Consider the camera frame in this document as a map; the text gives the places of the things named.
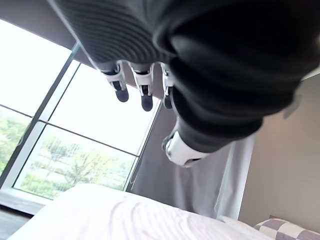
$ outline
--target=window sill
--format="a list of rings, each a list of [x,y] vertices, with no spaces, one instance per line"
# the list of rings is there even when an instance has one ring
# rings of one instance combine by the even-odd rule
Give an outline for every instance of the window sill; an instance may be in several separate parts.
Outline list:
[[[35,215],[50,202],[49,199],[14,188],[0,190],[0,205],[31,215]]]

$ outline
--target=gray curtain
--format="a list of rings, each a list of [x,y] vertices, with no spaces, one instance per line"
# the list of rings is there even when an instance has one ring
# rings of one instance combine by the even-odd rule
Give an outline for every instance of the gray curtain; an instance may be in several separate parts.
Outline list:
[[[130,191],[211,218],[238,218],[254,137],[233,142],[202,159],[192,168],[171,163],[161,150],[176,117],[161,108],[144,149]]]

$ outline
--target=glass pane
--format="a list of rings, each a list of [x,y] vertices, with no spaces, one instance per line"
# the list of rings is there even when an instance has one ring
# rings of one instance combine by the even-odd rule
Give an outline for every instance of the glass pane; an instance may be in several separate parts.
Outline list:
[[[46,126],[14,187],[54,199],[81,183],[122,190],[135,156]]]
[[[0,175],[31,118],[0,106]]]
[[[0,20],[0,104],[34,115],[71,51]]]
[[[106,78],[82,64],[50,121],[137,154],[160,100],[154,97],[153,109],[146,112],[138,89],[129,85],[127,88],[128,102],[118,101]]]

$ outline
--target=bright sky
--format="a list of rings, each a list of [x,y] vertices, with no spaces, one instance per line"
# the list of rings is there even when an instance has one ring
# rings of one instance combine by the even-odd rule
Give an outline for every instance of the bright sky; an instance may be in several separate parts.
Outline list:
[[[34,115],[71,51],[0,20],[0,104]],[[121,103],[105,77],[82,64],[51,122],[136,154],[158,103],[141,107],[139,91],[127,86]]]

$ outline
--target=window frame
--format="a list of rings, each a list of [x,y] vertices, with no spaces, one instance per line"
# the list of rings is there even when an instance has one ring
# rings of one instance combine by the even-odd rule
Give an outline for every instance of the window frame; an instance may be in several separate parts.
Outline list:
[[[62,130],[67,130],[70,133],[79,135],[81,137],[84,137],[89,140],[95,141],[97,143],[103,144],[105,146],[111,147],[113,149],[117,149],[124,153],[129,153],[130,155],[134,155],[136,157],[136,160],[132,165],[130,174],[123,188],[123,191],[126,191],[126,192],[130,191],[133,185],[132,177],[137,174],[137,171],[139,169],[140,160],[144,153],[144,149],[148,142],[150,133],[152,131],[152,128],[162,108],[162,100],[159,100],[157,102],[157,105],[155,106],[156,110],[154,111],[154,114],[152,116],[152,121],[150,121],[149,126],[147,127],[146,134],[143,138],[143,142],[137,154],[127,152],[125,150],[105,144],[103,142],[99,142],[93,138],[81,135],[79,133],[70,131],[68,129],[64,129],[63,127],[50,123],[49,122],[50,117],[53,115],[60,100],[62,99],[66,90],[68,89],[68,86],[70,85],[73,77],[75,76],[75,74],[77,73],[77,70],[82,64],[74,60],[75,55],[77,54],[79,49],[80,49],[80,45],[79,43],[76,43],[73,46],[68,59],[63,65],[60,73],[56,77],[48,93],[46,94],[43,102],[40,104],[35,115],[33,117],[28,116],[28,117],[32,117],[32,119],[0,176],[0,205],[4,205],[12,209],[16,209],[16,210],[34,215],[47,203],[51,202],[51,200],[49,199],[43,198],[41,196],[33,195],[32,193],[27,193],[22,190],[14,188],[14,184],[20,172],[22,171],[23,167],[28,161],[28,158],[31,152],[36,146],[38,139],[40,138],[42,132],[44,131],[47,125],[52,125],[53,127],[58,127]],[[6,106],[2,106],[2,107],[5,107],[9,110],[17,112],[16,110],[11,109],[9,107],[6,107]]]

